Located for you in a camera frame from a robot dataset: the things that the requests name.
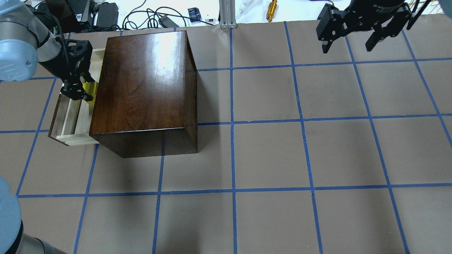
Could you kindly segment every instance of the yellow object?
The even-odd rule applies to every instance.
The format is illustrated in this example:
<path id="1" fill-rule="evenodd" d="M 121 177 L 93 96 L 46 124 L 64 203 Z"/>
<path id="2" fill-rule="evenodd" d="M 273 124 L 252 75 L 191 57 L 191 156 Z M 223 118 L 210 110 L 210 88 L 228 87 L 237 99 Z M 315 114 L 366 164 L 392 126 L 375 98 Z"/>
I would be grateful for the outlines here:
<path id="1" fill-rule="evenodd" d="M 83 89 L 85 89 L 86 93 L 93 97 L 92 101 L 87 101 L 86 103 L 90 105 L 94 105 L 94 101 L 96 100 L 96 92 L 99 84 L 97 82 L 89 82 L 83 83 Z"/>
<path id="2" fill-rule="evenodd" d="M 277 6 L 276 2 L 277 2 L 277 0 L 273 0 L 268 5 L 268 11 L 267 11 L 267 21 L 268 22 L 271 22 L 273 17 L 275 16 L 276 6 Z"/>

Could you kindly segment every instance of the dark wooden cabinet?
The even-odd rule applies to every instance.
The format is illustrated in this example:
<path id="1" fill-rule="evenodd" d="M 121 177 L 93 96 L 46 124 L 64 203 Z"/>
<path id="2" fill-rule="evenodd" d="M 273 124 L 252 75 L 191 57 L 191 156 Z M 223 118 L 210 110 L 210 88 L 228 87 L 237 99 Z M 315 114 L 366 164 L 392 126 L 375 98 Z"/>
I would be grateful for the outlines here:
<path id="1" fill-rule="evenodd" d="M 108 38 L 89 135 L 123 158 L 197 152 L 185 31 Z"/>

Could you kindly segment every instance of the black cable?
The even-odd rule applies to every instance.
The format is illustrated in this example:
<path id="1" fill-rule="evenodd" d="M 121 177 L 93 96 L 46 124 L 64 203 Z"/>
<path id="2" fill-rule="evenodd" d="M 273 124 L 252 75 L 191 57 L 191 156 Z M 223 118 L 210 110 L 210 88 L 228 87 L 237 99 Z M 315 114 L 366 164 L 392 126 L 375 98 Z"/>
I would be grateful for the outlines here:
<path id="1" fill-rule="evenodd" d="M 151 12 L 154 12 L 153 10 L 151 10 L 151 9 L 146 9 L 146 13 L 147 13 L 147 19 L 145 19 L 144 21 L 143 21 L 143 23 L 141 23 L 141 25 L 137 25 L 135 22 L 133 22 L 133 21 L 130 21 L 130 20 L 128 20 L 128 18 L 127 18 L 127 22 L 124 24 L 124 27 L 123 28 L 125 28 L 125 29 L 127 29 L 127 24 L 128 23 L 130 23 L 131 24 L 131 28 L 132 29 L 141 29 L 140 27 L 142 26 L 142 25 L 144 25 L 145 23 L 146 23 L 146 21 L 147 21 L 147 28 L 158 28 L 158 23 L 157 23 L 157 25 L 155 26 L 155 27 L 151 27 L 151 24 L 150 24 L 150 21 L 151 21 L 151 19 L 155 19 L 155 18 L 150 18 L 150 15 L 149 15 L 149 12 L 148 12 L 148 10 L 150 10 Z"/>
<path id="2" fill-rule="evenodd" d="M 111 27 L 100 27 L 96 25 L 86 24 L 86 23 L 80 23 L 82 26 L 83 33 L 90 33 L 90 32 L 111 32 L 116 30 L 130 30 L 127 28 L 120 28 L 118 25 L 113 25 Z"/>
<path id="3" fill-rule="evenodd" d="M 179 16 L 180 16 L 180 17 L 182 18 L 182 20 L 184 21 L 185 27 L 187 27 L 187 23 L 185 22 L 185 19 L 184 19 L 184 17 L 182 16 L 182 14 L 181 14 L 180 12 L 176 11 L 176 10 L 173 9 L 173 8 L 166 7 L 166 6 L 162 6 L 162 7 L 157 8 L 157 9 L 155 10 L 155 12 L 158 13 L 160 9 L 170 9 L 170 10 L 173 10 L 173 11 L 177 12 L 177 14 L 179 14 Z"/>
<path id="4" fill-rule="evenodd" d="M 147 0 L 144 0 L 143 3 L 142 3 L 140 6 L 134 8 L 129 14 L 126 15 L 126 17 L 125 17 L 124 20 L 122 21 L 122 28 L 125 28 L 125 27 L 124 27 L 124 23 L 125 23 L 126 19 L 127 19 L 127 21 L 129 21 L 128 18 L 129 18 L 129 16 L 130 16 L 130 14 L 132 14 L 132 12 L 134 12 L 136 9 L 141 8 L 141 7 L 146 3 L 146 1 L 147 1 Z"/>
<path id="5" fill-rule="evenodd" d="M 333 3 L 333 1 L 331 1 L 331 0 L 309 0 L 309 1 L 311 1 L 311 2 L 317 2 L 317 1 L 327 1 L 327 2 L 330 2 L 333 6 L 334 6 L 334 3 Z"/>
<path id="6" fill-rule="evenodd" d="M 59 34 L 60 34 L 60 37 L 56 37 L 55 39 L 63 47 L 63 55 L 64 55 L 64 58 L 66 60 L 67 69 L 69 71 L 69 74 L 72 75 L 71 64 L 69 63 L 69 57 L 68 57 L 68 53 L 67 53 L 68 49 L 67 49 L 67 45 L 66 45 L 66 42 L 65 42 L 65 39 L 64 39 L 63 29 L 61 28 L 60 21 L 55 16 L 53 16 L 52 14 L 48 14 L 48 13 L 45 13 L 45 12 L 33 12 L 33 14 L 35 14 L 35 15 L 36 14 L 38 14 L 38 15 L 46 15 L 46 16 L 51 17 L 55 21 L 56 27 L 58 27 L 58 31 L 59 31 Z"/>
<path id="7" fill-rule="evenodd" d="M 146 9 L 146 14 L 148 17 L 147 28 L 159 28 L 159 22 L 155 18 L 155 16 L 157 16 L 157 18 L 159 18 L 159 19 L 163 16 L 155 14 L 155 11 L 153 11 L 152 9 L 149 9 L 149 8 Z"/>
<path id="8" fill-rule="evenodd" d="M 130 15 L 132 15 L 132 14 L 134 14 L 134 13 L 139 13 L 139 12 L 152 12 L 152 11 L 136 10 L 136 11 L 133 11 L 133 12 L 129 13 L 127 16 L 130 16 Z M 184 18 L 184 19 L 190 19 L 189 17 L 179 16 L 179 15 L 173 15 L 173 14 L 168 14 L 168 13 L 162 13 L 162 12 L 152 12 L 152 13 L 159 14 L 159 15 L 167 15 L 167 16 L 172 16 L 172 17 L 181 17 L 181 18 Z M 202 20 L 199 20 L 199 22 L 205 23 L 205 24 L 208 24 L 208 25 L 211 25 L 211 26 L 214 25 L 214 24 L 211 24 L 211 23 L 202 21 Z"/>
<path id="9" fill-rule="evenodd" d="M 39 2 L 37 5 L 35 5 L 33 8 L 37 9 L 36 7 L 38 7 L 40 4 L 45 3 L 45 1 Z"/>

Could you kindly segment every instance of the white cable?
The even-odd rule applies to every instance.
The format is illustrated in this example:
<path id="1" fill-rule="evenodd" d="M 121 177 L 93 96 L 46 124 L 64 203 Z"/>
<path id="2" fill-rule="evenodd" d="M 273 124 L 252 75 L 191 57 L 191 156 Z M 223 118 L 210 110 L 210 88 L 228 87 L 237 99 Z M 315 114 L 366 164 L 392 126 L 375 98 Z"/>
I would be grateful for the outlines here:
<path id="1" fill-rule="evenodd" d="M 236 15 L 235 18 L 238 19 L 242 15 L 242 13 L 244 13 L 246 11 L 246 9 L 248 9 L 248 6 L 250 4 L 252 4 L 253 1 L 254 0 L 243 0 L 242 4 L 240 5 L 240 8 L 239 8 L 239 14 Z"/>

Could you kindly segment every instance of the wooden drawer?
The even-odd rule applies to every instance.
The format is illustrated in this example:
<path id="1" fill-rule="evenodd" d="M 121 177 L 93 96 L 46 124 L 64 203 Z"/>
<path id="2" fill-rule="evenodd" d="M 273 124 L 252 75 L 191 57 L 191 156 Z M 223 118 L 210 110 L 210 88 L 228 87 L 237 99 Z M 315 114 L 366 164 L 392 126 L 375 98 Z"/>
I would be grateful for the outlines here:
<path id="1" fill-rule="evenodd" d="M 94 49 L 89 72 L 99 81 L 105 49 Z M 60 94 L 50 125 L 49 137 L 67 146 L 98 144 L 89 136 L 94 105 L 84 100 L 72 100 Z"/>

